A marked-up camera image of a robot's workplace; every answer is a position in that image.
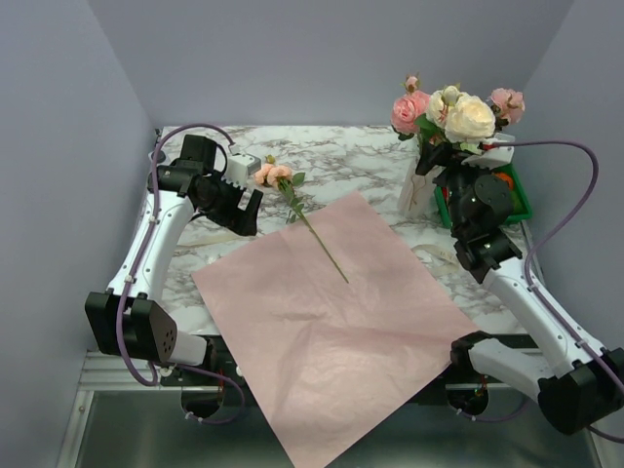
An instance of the white vase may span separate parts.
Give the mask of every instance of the white vase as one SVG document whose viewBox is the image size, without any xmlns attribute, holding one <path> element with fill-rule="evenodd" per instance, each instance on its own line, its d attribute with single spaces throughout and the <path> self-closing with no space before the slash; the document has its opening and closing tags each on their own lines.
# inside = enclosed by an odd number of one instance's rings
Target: white vase
<svg viewBox="0 0 624 468">
<path fill-rule="evenodd" d="M 421 215 L 434 213 L 437 210 L 433 192 L 436 184 L 433 179 L 443 168 L 436 167 L 427 175 L 416 174 L 416 164 L 420 158 L 420 150 L 416 138 L 414 141 L 414 158 L 409 164 L 406 179 L 399 195 L 399 212 L 408 219 L 416 219 Z"/>
</svg>

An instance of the red object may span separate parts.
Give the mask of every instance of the red object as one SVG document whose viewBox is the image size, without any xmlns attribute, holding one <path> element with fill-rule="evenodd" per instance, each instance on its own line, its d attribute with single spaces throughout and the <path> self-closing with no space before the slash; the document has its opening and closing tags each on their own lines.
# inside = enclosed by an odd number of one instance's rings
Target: red object
<svg viewBox="0 0 624 468">
<path fill-rule="evenodd" d="M 494 175 L 502 180 L 505 180 L 507 185 L 509 185 L 510 190 L 514 189 L 514 179 L 510 175 L 505 173 L 494 173 Z"/>
</svg>

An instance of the single rose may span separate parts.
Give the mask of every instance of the single rose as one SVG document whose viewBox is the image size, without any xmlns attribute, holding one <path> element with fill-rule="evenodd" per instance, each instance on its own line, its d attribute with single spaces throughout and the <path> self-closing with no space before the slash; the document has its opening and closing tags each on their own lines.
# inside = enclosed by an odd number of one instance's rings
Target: single rose
<svg viewBox="0 0 624 468">
<path fill-rule="evenodd" d="M 425 111 L 428 103 L 429 95 L 419 90 L 395 100 L 390 118 L 394 129 L 404 135 L 417 133 L 419 129 L 414 121 Z"/>
<path fill-rule="evenodd" d="M 456 86 L 446 86 L 436 91 L 431 95 L 427 105 L 425 112 L 427 120 L 443 129 L 447 124 L 450 108 L 455 106 L 464 96 L 467 96 L 466 93 L 461 93 Z"/>
<path fill-rule="evenodd" d="M 269 185 L 277 188 L 277 182 L 281 179 L 285 178 L 286 180 L 293 180 L 293 170 L 288 166 L 275 166 L 271 168 L 269 173 L 266 176 L 266 182 Z"/>
<path fill-rule="evenodd" d="M 498 88 L 491 92 L 492 102 L 498 110 L 496 117 L 505 119 L 509 124 L 517 124 L 525 113 L 525 97 L 519 91 Z"/>
<path fill-rule="evenodd" d="M 269 175 L 275 166 L 273 164 L 263 164 L 262 167 L 253 175 L 255 183 L 258 185 L 264 185 L 266 183 L 266 177 Z"/>
<path fill-rule="evenodd" d="M 451 143 L 479 143 L 493 135 L 495 120 L 479 97 L 464 96 L 448 111 L 445 135 Z"/>
<path fill-rule="evenodd" d="M 408 94 L 412 94 L 420 86 L 420 80 L 415 75 L 408 75 L 404 86 L 406 87 L 406 91 L 408 92 Z"/>
</svg>

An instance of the pink flower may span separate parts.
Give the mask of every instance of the pink flower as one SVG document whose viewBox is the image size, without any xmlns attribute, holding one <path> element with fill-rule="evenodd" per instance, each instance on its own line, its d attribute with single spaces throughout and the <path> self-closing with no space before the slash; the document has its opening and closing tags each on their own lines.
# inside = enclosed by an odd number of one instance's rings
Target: pink flower
<svg viewBox="0 0 624 468">
<path fill-rule="evenodd" d="M 264 185 L 266 183 L 266 177 L 269 175 L 269 171 L 271 171 L 275 166 L 272 164 L 263 164 L 260 170 L 253 175 L 255 179 L 255 183 L 258 185 Z"/>
<path fill-rule="evenodd" d="M 395 100 L 392 106 L 392 126 L 397 132 L 404 135 L 415 134 L 418 126 L 414 124 L 416 117 L 424 113 L 429 103 L 429 95 L 416 90 L 411 95 L 405 95 Z"/>
<path fill-rule="evenodd" d="M 496 117 L 506 119 L 510 124 L 516 124 L 523 118 L 525 97 L 521 92 L 498 88 L 491 92 L 490 98 L 500 109 Z"/>
<path fill-rule="evenodd" d="M 269 171 L 266 181 L 269 185 L 273 185 L 273 187 L 277 188 L 277 182 L 281 178 L 293 180 L 293 170 L 288 166 L 275 166 Z"/>
<path fill-rule="evenodd" d="M 412 94 L 414 91 L 416 91 L 419 85 L 420 85 L 420 80 L 418 79 L 417 76 L 408 75 L 408 77 L 406 78 L 405 87 L 409 95 Z"/>
</svg>

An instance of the flower stem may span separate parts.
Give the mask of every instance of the flower stem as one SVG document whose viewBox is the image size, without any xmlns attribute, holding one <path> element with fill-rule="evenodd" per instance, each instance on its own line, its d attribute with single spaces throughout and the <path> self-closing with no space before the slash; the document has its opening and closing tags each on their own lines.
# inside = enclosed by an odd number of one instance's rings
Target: flower stem
<svg viewBox="0 0 624 468">
<path fill-rule="evenodd" d="M 316 240 L 319 241 L 319 244 L 321 244 L 321 247 L 323 248 L 323 250 L 325 251 L 325 253 L 327 254 L 327 256 L 330 258 L 331 263 L 333 263 L 333 266 L 335 266 L 335 269 L 338 270 L 338 273 L 340 273 L 340 276 L 342 276 L 342 278 L 344 279 L 344 281 L 348 284 L 349 280 L 347 279 L 347 277 L 344 275 L 344 272 L 342 271 L 342 269 L 340 268 L 340 266 L 338 266 L 338 263 L 333 259 L 332 254 L 330 253 L 330 251 L 328 251 L 328 248 L 325 247 L 325 244 L 323 244 L 323 241 L 321 240 L 321 238 L 319 237 L 319 235 L 317 234 L 317 232 L 314 230 L 314 228 L 312 227 L 312 224 L 310 224 L 310 221 L 308 221 L 307 217 L 305 217 L 305 214 L 303 214 L 302 211 L 298 211 L 298 210 L 294 210 L 294 212 L 296 213 L 297 216 L 299 216 L 299 218 L 303 221 L 303 223 L 307 226 L 307 228 L 310 230 L 310 232 L 312 233 L 312 235 L 314 237 L 316 237 Z"/>
<path fill-rule="evenodd" d="M 302 210 L 303 204 L 301 203 L 301 200 L 298 199 L 295 196 L 293 184 L 291 182 L 289 182 L 288 180 L 281 179 L 281 180 L 278 181 L 278 187 L 277 188 L 280 190 L 280 192 L 282 192 L 282 195 L 284 195 L 284 198 L 286 198 L 286 201 L 288 202 L 289 206 L 291 207 L 291 210 L 297 216 L 299 216 L 299 219 L 301 219 L 303 221 L 303 223 L 307 226 L 308 230 L 312 233 L 312 235 L 319 242 L 319 244 L 323 248 L 323 251 L 330 258 L 331 263 L 333 263 L 333 266 L 335 266 L 335 269 L 338 270 L 338 273 L 340 273 L 340 276 L 342 276 L 342 279 L 344 279 L 344 281 L 348 284 L 349 280 L 345 276 L 344 272 L 338 266 L 338 263 L 333 259 L 332 254 L 330 253 L 330 251 L 328 251 L 328 248 L 325 247 L 325 244 L 323 244 L 323 241 L 319 237 L 319 234 L 314 230 L 314 228 L 312 227 L 312 224 L 310 224 L 310 221 L 308 221 L 308 218 L 305 217 L 305 214 L 303 214 L 303 210 Z"/>
</svg>

